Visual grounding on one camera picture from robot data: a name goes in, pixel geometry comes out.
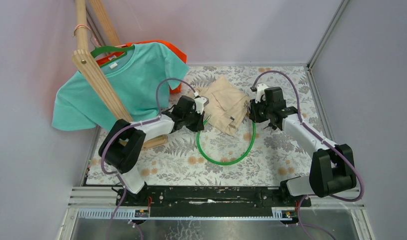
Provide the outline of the black-headed key bunch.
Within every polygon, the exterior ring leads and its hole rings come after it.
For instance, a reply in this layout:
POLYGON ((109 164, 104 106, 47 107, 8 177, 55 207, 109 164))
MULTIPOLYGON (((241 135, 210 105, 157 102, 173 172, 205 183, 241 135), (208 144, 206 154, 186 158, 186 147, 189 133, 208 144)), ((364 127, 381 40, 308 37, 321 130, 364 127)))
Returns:
POLYGON ((264 130, 265 129, 271 129, 271 130, 276 130, 277 129, 277 126, 276 125, 274 125, 274 124, 272 124, 272 123, 269 123, 266 127, 264 127, 263 128, 264 130))

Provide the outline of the floral table mat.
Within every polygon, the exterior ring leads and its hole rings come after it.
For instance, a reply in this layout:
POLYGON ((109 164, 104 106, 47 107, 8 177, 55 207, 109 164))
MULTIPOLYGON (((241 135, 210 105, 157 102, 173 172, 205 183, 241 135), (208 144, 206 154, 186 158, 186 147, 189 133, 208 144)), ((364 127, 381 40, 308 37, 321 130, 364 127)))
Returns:
MULTIPOLYGON (((302 118, 319 132, 324 131, 314 101, 313 83, 305 66, 192 66, 185 80, 193 87, 207 87, 224 76, 252 97, 255 80, 281 87, 288 106, 300 105, 302 118)), ((213 164, 196 147, 196 134, 186 128, 168 136, 167 143, 147 149, 137 162, 140 175, 149 185, 171 186, 277 186, 281 181, 309 174, 310 156, 288 134, 256 125, 252 150, 233 165, 213 164)), ((252 124, 244 119, 235 136, 207 125, 200 134, 202 149, 212 159, 236 159, 248 148, 252 124)))

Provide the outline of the wooden rack frame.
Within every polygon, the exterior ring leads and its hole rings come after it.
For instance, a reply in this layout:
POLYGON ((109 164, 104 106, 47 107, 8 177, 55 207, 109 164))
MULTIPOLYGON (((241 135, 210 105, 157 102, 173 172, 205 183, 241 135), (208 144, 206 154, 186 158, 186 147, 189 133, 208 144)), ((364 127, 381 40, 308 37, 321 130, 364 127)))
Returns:
MULTIPOLYGON (((89 5, 97 16, 111 45, 121 45, 121 41, 103 3, 100 0, 90 0, 89 5)), ((93 35, 88 33, 92 33, 93 31, 87 28, 86 1, 76 0, 75 9, 76 23, 78 27, 73 31, 73 36, 76 37, 77 42, 77 50, 73 52, 71 57, 73 63, 76 65, 79 72, 83 74, 87 82, 91 85, 116 120, 124 119, 126 121, 132 121, 133 118, 122 104, 120 98, 117 96, 95 58, 89 51, 90 37, 93 35)))

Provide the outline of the orange garment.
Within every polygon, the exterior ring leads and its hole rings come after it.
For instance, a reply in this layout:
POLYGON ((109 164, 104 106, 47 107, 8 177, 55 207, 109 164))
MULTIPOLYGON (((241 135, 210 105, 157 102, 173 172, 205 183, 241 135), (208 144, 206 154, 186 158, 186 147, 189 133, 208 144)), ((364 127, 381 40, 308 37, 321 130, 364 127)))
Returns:
MULTIPOLYGON (((186 54, 169 42, 151 40, 124 45, 134 45, 135 49, 101 68, 116 91, 150 95, 161 81, 169 79, 159 89, 160 95, 168 95, 180 85, 176 79, 183 79, 189 71, 186 54)), ((108 60, 105 56, 98 61, 108 60)))

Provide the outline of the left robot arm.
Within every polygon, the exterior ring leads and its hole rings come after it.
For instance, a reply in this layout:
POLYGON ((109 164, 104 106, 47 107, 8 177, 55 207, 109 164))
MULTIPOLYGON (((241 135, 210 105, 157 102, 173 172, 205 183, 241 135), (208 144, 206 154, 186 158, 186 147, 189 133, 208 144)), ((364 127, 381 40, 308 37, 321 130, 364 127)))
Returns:
POLYGON ((204 130, 205 107, 209 99, 204 96, 191 98, 183 95, 171 108, 156 118, 143 122, 115 122, 99 148, 98 154, 108 165, 116 169, 122 186, 128 191, 132 204, 142 205, 147 198, 146 185, 136 166, 144 143, 169 135, 183 127, 192 132, 204 130))

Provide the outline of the teal t-shirt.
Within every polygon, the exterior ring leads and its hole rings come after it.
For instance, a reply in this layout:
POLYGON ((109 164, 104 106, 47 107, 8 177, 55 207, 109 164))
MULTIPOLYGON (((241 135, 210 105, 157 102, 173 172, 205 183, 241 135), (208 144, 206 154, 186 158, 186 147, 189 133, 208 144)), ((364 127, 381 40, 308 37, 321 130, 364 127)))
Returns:
MULTIPOLYGON (((169 106, 170 89, 179 86, 189 67, 166 45, 136 44, 125 56, 101 68, 135 121, 153 119, 169 106)), ((51 125, 61 131, 109 131, 116 118, 80 72, 56 93, 51 125)))

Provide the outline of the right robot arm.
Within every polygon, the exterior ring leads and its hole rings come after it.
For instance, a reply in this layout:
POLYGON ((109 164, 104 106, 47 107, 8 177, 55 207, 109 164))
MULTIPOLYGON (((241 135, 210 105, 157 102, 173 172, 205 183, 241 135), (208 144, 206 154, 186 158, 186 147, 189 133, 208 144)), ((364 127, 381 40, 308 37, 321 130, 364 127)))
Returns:
POLYGON ((248 105, 249 119, 254 123, 268 121, 268 127, 291 136, 311 158, 308 175, 281 181, 281 204, 291 206, 299 196, 323 198, 356 187, 353 152, 347 144, 338 145, 306 124, 296 107, 287 106, 280 87, 260 83, 251 90, 255 98, 248 105))

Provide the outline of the green clothes hanger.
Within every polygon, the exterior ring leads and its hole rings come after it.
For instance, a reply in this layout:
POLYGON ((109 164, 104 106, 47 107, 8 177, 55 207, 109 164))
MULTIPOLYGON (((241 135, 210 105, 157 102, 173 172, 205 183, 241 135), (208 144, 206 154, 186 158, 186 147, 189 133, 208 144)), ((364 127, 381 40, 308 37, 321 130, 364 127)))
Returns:
POLYGON ((106 46, 100 46, 100 47, 95 47, 91 52, 91 56, 95 59, 99 55, 102 54, 107 54, 105 57, 107 59, 107 62, 102 63, 102 61, 96 60, 98 66, 102 68, 103 66, 106 66, 115 60, 122 58, 127 55, 128 51, 134 51, 135 46, 132 44, 130 46, 127 45, 122 45, 122 46, 111 46, 111 45, 106 45, 106 46))

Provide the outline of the folded beige cloth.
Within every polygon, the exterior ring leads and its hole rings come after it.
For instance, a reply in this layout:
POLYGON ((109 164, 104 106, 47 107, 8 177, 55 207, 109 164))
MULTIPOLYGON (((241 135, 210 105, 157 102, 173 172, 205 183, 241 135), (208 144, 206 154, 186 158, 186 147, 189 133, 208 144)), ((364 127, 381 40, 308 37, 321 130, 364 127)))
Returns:
POLYGON ((207 87, 196 87, 209 103, 204 107, 208 123, 224 134, 235 136, 245 115, 250 97, 221 76, 207 87))

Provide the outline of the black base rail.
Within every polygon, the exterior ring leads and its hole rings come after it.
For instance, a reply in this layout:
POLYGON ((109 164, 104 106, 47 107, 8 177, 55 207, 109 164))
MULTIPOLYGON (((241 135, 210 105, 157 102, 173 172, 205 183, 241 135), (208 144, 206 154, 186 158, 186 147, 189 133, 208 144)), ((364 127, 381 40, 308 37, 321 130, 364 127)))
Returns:
POLYGON ((145 186, 139 193, 117 190, 122 207, 143 207, 153 218, 295 218, 309 199, 291 196, 282 187, 145 186))

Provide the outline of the green cable lock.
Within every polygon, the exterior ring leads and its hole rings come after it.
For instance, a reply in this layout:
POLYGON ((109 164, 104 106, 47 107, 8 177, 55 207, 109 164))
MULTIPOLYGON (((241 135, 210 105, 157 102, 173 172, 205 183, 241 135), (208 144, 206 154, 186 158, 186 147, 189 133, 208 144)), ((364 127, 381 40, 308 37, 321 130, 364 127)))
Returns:
POLYGON ((195 145, 196 145, 199 153, 201 154, 201 156, 212 164, 216 164, 216 165, 220 165, 220 166, 230 166, 230 165, 237 164, 248 156, 248 154, 251 152, 251 150, 254 146, 255 139, 257 136, 257 127, 256 127, 255 122, 252 122, 251 125, 252 125, 252 132, 251 132, 251 137, 249 140, 249 145, 248 145, 247 149, 238 158, 227 158, 227 157, 224 158, 224 154, 222 154, 222 157, 219 160, 212 159, 211 156, 206 154, 202 148, 200 130, 196 134, 195 145))

